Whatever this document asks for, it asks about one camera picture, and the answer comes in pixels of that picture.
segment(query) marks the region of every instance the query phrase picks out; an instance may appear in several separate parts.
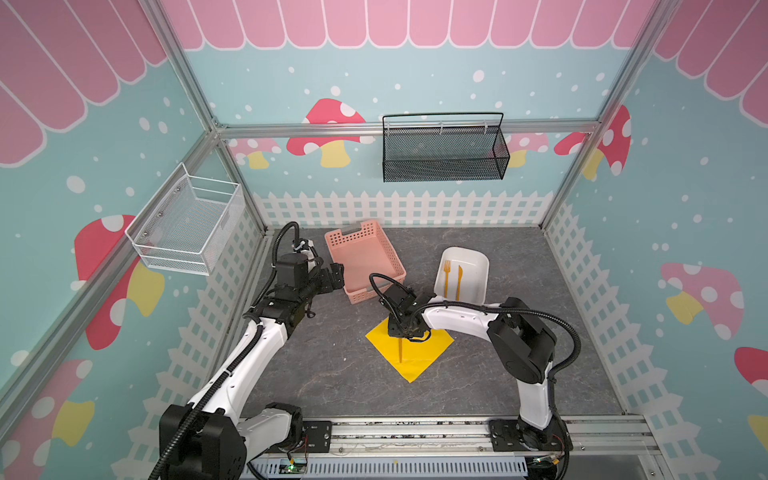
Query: black mesh basket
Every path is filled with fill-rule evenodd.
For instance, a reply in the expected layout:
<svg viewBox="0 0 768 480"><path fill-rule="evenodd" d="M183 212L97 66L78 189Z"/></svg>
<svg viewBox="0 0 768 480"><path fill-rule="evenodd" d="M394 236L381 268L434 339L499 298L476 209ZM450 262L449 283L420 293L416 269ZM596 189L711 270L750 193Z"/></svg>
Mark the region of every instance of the black mesh basket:
<svg viewBox="0 0 768 480"><path fill-rule="evenodd" d="M495 112L384 115L384 181L501 180L509 163L503 118Z"/></svg>

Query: gray marble floor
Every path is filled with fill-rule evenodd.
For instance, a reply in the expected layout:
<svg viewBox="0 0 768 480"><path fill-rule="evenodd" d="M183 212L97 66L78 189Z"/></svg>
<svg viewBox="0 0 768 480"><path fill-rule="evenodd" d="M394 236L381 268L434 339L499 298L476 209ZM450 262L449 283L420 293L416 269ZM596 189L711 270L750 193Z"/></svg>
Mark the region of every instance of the gray marble floor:
<svg viewBox="0 0 768 480"><path fill-rule="evenodd" d="M323 234L303 230L330 261ZM389 228L407 286L431 289L442 251L466 247L491 262L486 302L522 298L531 308L570 322L581 336L576 363L558 374L556 399L563 415L618 414L621 407L573 299L537 228ZM514 415L520 402L515 380L490 343L451 333L454 343L414 383L408 384L366 339L386 318L375 300L351 305L342 290L315 298L317 316L304 319L269 363L243 411L256 415L269 402L301 406L305 416ZM557 326L555 361L571 351Z"/></svg>

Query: pink basket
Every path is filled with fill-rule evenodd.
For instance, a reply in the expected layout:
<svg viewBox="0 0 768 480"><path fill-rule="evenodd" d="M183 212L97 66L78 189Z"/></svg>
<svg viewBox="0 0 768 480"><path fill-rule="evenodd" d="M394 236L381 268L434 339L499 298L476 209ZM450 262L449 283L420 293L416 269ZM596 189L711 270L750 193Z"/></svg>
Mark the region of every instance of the pink basket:
<svg viewBox="0 0 768 480"><path fill-rule="evenodd" d="M341 230L326 233L326 243L333 261L344 265L344 291L351 303L360 303L376 296L368 280L371 273L383 273L398 282L406 278L406 269L379 222L366 220L359 228L357 230L354 227L355 230L347 234Z"/></svg>

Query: yellow cloth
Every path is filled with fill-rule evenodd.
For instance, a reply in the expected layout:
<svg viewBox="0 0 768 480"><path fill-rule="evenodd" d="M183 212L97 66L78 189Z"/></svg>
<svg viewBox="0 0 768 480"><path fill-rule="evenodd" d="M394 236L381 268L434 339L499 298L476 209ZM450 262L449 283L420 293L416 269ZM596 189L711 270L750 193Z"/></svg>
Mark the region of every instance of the yellow cloth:
<svg viewBox="0 0 768 480"><path fill-rule="evenodd" d="M387 334L387 319L368 332L366 338L408 383L424 373L453 343L445 330L433 330L429 340L423 343L392 338Z"/></svg>

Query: white picket fence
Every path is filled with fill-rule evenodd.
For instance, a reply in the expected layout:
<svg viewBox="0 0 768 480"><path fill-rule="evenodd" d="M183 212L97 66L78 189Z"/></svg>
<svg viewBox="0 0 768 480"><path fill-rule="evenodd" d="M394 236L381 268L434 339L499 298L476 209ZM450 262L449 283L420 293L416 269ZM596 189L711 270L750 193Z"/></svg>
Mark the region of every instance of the white picket fence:
<svg viewBox="0 0 768 480"><path fill-rule="evenodd" d="M128 431L131 450L111 466L119 480L149 476L159 456L157 424L161 415L171 403L184 405L210 377L214 353L227 329L238 286L255 255L258 238L256 225L246 211L207 278L206 289L197 291L199 303L188 309L190 324L179 329L179 347L168 350L170 366L157 374L157 395L144 400L144 422Z"/></svg>
<svg viewBox="0 0 768 480"><path fill-rule="evenodd" d="M349 225L361 220L375 219L382 225L538 225L552 202L552 192L540 197L538 192L524 197L522 192L508 196L491 192L478 196L471 192L462 197L459 192L448 197L443 192L417 197L413 192L400 196L397 192L385 197L378 192L366 192L355 197L347 192L343 197L331 193L324 197L315 193L308 197L270 193L266 198L254 194L262 218L275 227L292 220L302 226Z"/></svg>
<svg viewBox="0 0 768 480"><path fill-rule="evenodd" d="M565 204L558 211L548 235L595 347L607 360L608 373L624 404L630 412L646 416L675 475L686 474L690 480L703 475L714 480L720 461L703 454L696 444L700 427L685 422L680 415L678 407L683 397L664 387L667 370L651 363L653 346L643 345L637 338L641 326L630 322L630 306L618 302L619 289L609 284L610 271L600 268L600 255L592 254L592 241L586 241L586 229L578 227L578 215L571 214L572 207Z"/></svg>

